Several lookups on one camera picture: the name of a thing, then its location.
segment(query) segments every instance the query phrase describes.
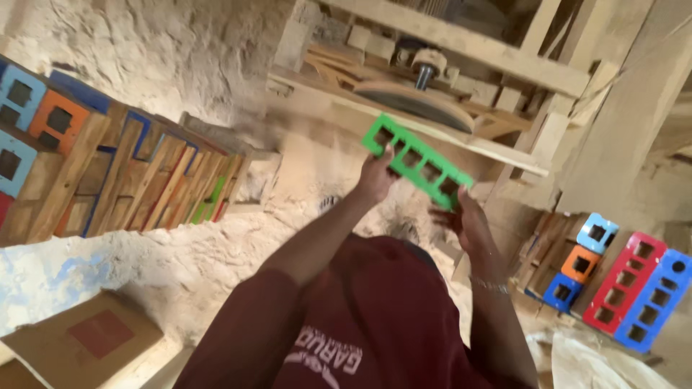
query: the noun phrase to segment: cardboard box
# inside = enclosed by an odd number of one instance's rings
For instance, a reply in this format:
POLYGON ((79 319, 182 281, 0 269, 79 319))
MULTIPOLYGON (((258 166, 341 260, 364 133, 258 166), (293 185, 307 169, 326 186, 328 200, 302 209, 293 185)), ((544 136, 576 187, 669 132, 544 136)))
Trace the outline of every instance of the cardboard box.
POLYGON ((54 389, 94 389, 163 337, 137 306, 113 292, 0 338, 54 389))

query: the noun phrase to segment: maroon t-shirt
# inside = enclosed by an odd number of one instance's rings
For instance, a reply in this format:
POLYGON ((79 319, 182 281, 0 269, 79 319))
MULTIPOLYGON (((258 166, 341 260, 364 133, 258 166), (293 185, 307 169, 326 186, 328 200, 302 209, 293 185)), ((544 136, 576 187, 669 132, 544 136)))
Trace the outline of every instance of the maroon t-shirt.
POLYGON ((351 235, 303 291, 273 270, 239 284, 174 388, 518 386, 473 365, 438 273, 402 241, 351 235))

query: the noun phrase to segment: sawdust pile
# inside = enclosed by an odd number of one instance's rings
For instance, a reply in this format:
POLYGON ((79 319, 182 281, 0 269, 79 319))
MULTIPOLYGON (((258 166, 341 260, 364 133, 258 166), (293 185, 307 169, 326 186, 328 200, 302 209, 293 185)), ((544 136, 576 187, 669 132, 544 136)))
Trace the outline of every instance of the sawdust pile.
POLYGON ((294 0, 27 0, 3 54, 54 66, 117 100, 178 120, 233 125, 262 114, 263 90, 294 0))

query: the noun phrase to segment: man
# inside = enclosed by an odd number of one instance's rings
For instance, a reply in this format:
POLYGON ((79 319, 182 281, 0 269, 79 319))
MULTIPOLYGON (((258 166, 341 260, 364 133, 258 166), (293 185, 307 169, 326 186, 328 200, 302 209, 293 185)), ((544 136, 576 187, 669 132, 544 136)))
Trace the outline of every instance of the man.
POLYGON ((425 251, 351 233, 396 181, 393 157, 370 156, 343 200, 233 290, 176 389, 538 387, 504 261, 464 188, 456 213, 430 212, 471 259, 471 349, 425 251))

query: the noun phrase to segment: dirt floor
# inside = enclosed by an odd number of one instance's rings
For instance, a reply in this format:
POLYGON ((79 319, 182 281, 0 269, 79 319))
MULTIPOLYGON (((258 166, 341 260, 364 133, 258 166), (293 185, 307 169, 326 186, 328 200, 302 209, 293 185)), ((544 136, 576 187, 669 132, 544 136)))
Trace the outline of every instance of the dirt floor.
MULTIPOLYGON (((138 387, 184 345, 197 343, 233 288, 317 215, 324 196, 343 195, 358 179, 366 151, 357 136, 315 118, 324 108, 319 102, 290 107, 291 103, 287 106, 276 96, 267 100, 265 95, 265 75, 292 7, 290 0, 31 0, 15 4, 18 17, 6 26, 8 39, 0 41, 4 55, 34 71, 71 69, 114 98, 172 120, 189 111, 218 125, 206 132, 219 142, 241 135, 254 138, 257 146, 276 147, 284 155, 264 213, 229 215, 218 224, 144 235, 118 232, 61 241, 69 255, 106 253, 100 266, 111 269, 107 284, 139 302, 166 333, 148 360, 114 387, 138 387)), ((318 27, 325 39, 338 39, 340 35, 333 31, 325 24, 318 27)), ((444 154, 476 176, 491 165, 471 153, 447 150, 444 154)), ((404 217, 414 219, 421 246, 430 251, 448 281, 450 296, 459 308, 460 332, 468 342, 471 290, 451 281, 452 260, 430 244, 435 232, 426 214, 429 203, 424 193, 401 181, 356 232, 380 235, 404 217)), ((646 379, 637 379, 637 385, 624 383, 614 371, 628 366, 631 370, 633 362, 623 362, 625 367, 616 369, 612 361, 619 354, 608 358, 597 354, 593 349, 600 350, 600 343, 589 334, 524 314, 520 319, 546 388, 552 387, 552 379, 557 388, 666 387, 644 373, 650 385, 641 383, 646 379), (552 354, 559 358, 551 359, 551 343, 555 345, 552 354), (588 362, 570 358, 579 352, 592 353, 592 358, 588 362)))

